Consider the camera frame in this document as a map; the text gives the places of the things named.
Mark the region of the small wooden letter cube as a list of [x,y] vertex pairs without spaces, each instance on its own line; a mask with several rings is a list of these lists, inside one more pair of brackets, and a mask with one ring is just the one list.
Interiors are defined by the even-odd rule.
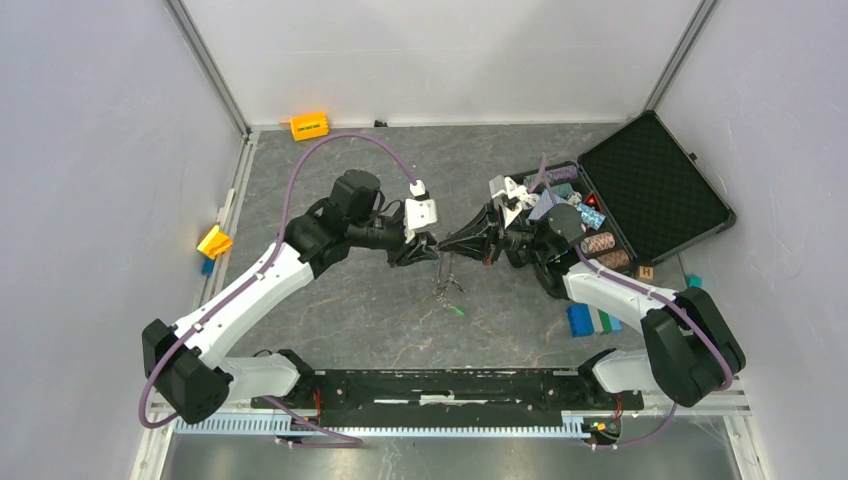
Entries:
[[651,266],[640,265],[636,270],[636,278],[645,282],[653,281],[655,279],[655,270]]

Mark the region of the yellow orange block at left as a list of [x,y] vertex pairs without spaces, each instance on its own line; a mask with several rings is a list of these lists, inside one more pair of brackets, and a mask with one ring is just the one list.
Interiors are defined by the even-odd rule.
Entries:
[[233,246],[232,239],[222,230],[219,224],[214,224],[199,240],[196,250],[208,259],[216,260],[228,252]]

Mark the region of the black poker chip case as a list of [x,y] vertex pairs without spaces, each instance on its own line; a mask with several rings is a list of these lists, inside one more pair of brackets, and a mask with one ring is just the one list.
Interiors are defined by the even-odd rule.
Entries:
[[585,253],[603,266],[637,275],[736,222],[693,154],[653,111],[638,116],[574,161],[514,175],[549,205],[579,194],[603,216],[585,225]]

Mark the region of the small blue block at left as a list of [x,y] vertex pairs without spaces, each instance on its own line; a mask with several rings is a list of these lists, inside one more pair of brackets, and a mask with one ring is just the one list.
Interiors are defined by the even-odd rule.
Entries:
[[209,277],[214,272],[215,268],[215,260],[210,258],[205,258],[201,267],[201,274],[205,277]]

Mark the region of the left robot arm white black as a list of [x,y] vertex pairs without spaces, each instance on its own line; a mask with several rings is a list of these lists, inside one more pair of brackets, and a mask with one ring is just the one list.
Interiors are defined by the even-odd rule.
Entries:
[[362,170],[338,177],[329,196],[285,230],[236,281],[172,325],[160,319],[142,331],[147,382],[139,417],[147,428],[163,426],[146,416],[157,391],[173,408],[173,417],[200,423],[228,401],[270,395],[290,407],[306,405],[313,379],[283,354],[265,359],[231,358],[228,353],[259,320],[294,292],[345,260],[353,248],[381,250],[392,267],[437,257],[428,227],[438,220],[437,206],[423,183],[391,215],[382,213],[379,179]]

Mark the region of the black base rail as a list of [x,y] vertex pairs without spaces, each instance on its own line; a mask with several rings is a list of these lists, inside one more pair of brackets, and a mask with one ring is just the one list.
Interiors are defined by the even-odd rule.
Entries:
[[641,410],[573,369],[313,371],[281,403],[323,427],[554,427],[564,412]]

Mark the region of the blue green white block stack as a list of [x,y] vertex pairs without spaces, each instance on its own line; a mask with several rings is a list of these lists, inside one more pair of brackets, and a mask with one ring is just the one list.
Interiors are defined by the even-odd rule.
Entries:
[[570,305],[566,315],[571,335],[575,338],[608,335],[622,330],[618,318],[587,304]]

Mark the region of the orange box at back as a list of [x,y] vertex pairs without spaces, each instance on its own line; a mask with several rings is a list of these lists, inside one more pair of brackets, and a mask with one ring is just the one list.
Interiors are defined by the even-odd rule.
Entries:
[[312,112],[291,117],[289,127],[295,142],[324,137],[330,132],[328,117],[324,112]]

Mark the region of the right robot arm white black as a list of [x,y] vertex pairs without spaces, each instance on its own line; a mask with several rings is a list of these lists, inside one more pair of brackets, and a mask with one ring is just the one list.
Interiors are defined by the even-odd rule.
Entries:
[[584,363],[577,392],[591,408],[646,390],[692,407],[729,389],[746,360],[712,297],[700,287],[655,287],[588,259],[580,247],[585,236],[579,211],[565,203],[539,220],[512,224],[487,204],[438,248],[486,265],[507,254],[533,266],[550,295],[595,307],[642,335],[641,350],[612,350]]

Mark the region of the small teal cube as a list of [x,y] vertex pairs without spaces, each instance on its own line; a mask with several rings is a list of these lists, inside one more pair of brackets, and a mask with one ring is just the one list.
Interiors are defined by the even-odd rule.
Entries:
[[688,288],[690,288],[690,287],[701,288],[702,287],[702,279],[698,275],[686,274],[684,276],[684,279],[685,279],[685,282],[686,282],[686,286]]

